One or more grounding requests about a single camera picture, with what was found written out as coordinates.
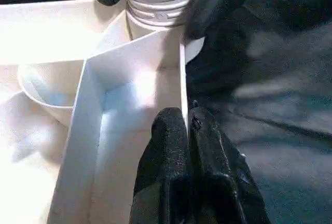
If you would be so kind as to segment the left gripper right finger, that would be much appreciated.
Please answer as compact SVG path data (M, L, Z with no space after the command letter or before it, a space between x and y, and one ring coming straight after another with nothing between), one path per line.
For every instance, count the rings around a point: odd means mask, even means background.
M246 156L202 106L189 112L196 223L270 223Z

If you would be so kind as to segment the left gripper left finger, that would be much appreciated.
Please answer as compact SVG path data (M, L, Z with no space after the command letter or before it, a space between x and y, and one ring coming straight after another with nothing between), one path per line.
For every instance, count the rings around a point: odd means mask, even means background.
M189 223L191 174L187 130L179 108L161 110L138 164L130 223Z

